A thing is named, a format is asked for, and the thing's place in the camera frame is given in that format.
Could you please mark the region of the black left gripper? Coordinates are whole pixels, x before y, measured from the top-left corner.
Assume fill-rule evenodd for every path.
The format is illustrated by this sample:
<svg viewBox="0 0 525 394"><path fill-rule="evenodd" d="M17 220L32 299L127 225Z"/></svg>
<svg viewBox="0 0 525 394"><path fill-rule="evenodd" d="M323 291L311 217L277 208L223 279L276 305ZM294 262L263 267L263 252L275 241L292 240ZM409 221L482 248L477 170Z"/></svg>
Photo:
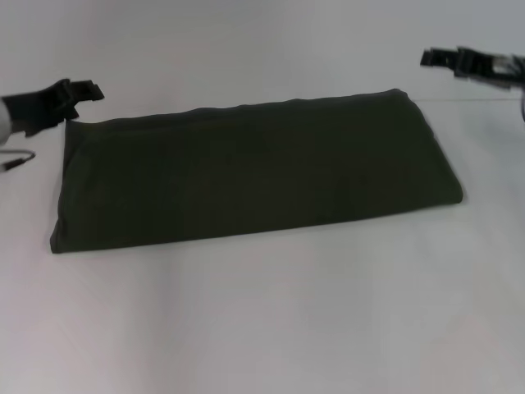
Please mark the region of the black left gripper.
<svg viewBox="0 0 525 394"><path fill-rule="evenodd" d="M46 89L2 96L1 103L7 108L10 132L25 132L26 136L32 136L64 121L77 119L77 102L104 98L102 90L91 80L64 79Z"/></svg>

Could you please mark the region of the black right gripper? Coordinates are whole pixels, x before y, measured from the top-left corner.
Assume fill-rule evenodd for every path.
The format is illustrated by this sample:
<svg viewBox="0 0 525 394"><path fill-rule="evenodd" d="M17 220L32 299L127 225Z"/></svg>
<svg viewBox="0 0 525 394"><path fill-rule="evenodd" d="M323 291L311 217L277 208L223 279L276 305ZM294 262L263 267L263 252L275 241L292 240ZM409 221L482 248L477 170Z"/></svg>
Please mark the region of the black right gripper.
<svg viewBox="0 0 525 394"><path fill-rule="evenodd" d="M454 69L454 76L475 80L501 89L524 88L524 57L481 53L470 48L456 51L429 48L423 51L420 66Z"/></svg>

